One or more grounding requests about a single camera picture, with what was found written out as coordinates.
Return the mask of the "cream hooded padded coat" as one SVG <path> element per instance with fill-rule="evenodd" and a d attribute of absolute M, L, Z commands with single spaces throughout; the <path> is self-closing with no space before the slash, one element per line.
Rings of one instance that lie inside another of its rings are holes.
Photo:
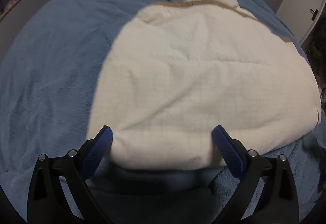
<path fill-rule="evenodd" d="M 291 39 L 237 0 L 184 0 L 153 3 L 120 30 L 86 137 L 109 126 L 123 168 L 192 170 L 224 164 L 216 126 L 265 154 L 321 121 L 316 78 Z"/>

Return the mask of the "wooden window sill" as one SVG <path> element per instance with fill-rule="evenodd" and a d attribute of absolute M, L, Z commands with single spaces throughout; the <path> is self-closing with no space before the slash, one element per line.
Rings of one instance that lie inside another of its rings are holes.
<path fill-rule="evenodd" d="M 1 11 L 0 21 L 3 20 L 3 18 L 5 18 L 8 15 L 8 13 L 21 1 L 22 0 L 10 0 L 9 3 L 7 3 L 4 10 Z"/>

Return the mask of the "white door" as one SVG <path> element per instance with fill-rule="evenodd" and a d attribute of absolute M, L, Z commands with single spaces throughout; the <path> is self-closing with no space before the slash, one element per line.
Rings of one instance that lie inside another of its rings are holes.
<path fill-rule="evenodd" d="M 282 0 L 277 17 L 302 44 L 318 22 L 325 0 Z"/>

